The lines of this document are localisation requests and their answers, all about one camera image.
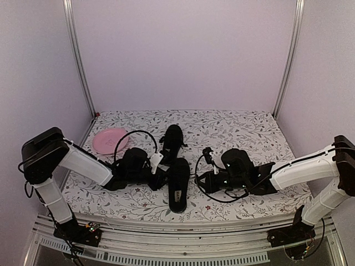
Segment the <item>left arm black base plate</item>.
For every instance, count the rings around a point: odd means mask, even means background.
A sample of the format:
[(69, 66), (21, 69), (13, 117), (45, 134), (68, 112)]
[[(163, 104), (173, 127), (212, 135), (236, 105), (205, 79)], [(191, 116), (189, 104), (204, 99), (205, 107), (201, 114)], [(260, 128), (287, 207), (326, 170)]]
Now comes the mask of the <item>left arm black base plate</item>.
[(99, 223), (89, 222), (86, 225), (80, 225), (72, 219), (63, 224), (57, 223), (53, 235), (68, 242), (98, 247), (102, 230)]

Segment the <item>black canvas shoe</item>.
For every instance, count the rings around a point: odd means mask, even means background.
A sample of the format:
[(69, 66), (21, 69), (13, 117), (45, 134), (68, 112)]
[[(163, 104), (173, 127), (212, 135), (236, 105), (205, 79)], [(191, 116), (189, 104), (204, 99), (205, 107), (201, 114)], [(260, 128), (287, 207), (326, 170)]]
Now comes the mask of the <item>black canvas shoe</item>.
[(185, 158), (177, 158), (167, 170), (169, 208), (174, 213), (182, 213), (187, 206), (187, 187), (190, 166)]
[(187, 147), (184, 143), (184, 136), (179, 125), (173, 124), (168, 127), (164, 136), (159, 140), (163, 145), (160, 153), (163, 155), (161, 164), (170, 166), (178, 157), (178, 153), (182, 147)]

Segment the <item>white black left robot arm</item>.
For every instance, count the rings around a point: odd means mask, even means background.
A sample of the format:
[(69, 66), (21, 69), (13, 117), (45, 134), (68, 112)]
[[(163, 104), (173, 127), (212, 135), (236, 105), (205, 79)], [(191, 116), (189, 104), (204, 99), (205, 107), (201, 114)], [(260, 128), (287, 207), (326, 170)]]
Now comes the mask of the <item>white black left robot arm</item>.
[(83, 232), (53, 180), (53, 172), (58, 167), (84, 176), (108, 191), (124, 189), (128, 184), (144, 184), (156, 191), (168, 181), (165, 171), (159, 168), (163, 159), (159, 152), (149, 156), (143, 149), (133, 147), (126, 150), (122, 158), (108, 163), (66, 139), (57, 127), (27, 141), (21, 153), (18, 169), (71, 241), (78, 240)]

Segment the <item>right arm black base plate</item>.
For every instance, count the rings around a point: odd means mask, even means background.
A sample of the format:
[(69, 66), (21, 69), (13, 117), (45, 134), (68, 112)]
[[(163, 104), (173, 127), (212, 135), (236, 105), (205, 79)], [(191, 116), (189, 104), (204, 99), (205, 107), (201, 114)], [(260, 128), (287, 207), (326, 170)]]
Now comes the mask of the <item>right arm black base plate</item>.
[(267, 240), (271, 243), (271, 247), (279, 247), (305, 241), (314, 238), (315, 235), (314, 226), (301, 222), (267, 231)]

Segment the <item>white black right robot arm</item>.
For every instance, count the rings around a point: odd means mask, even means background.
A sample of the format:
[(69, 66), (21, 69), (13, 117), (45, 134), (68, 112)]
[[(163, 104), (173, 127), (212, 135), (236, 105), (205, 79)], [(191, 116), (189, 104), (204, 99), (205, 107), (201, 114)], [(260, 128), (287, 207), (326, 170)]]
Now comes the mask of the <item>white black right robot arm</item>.
[(290, 162), (255, 166), (247, 152), (239, 149), (224, 152), (221, 162), (223, 168), (214, 166), (212, 171), (196, 175), (195, 183), (208, 197), (218, 191), (229, 195), (236, 188), (242, 189), (243, 194), (232, 196), (231, 202), (250, 195), (274, 194), (300, 183), (331, 179), (309, 204), (297, 209), (286, 233), (293, 242), (298, 242), (325, 215), (354, 196), (354, 144), (343, 135), (336, 136), (324, 149)]

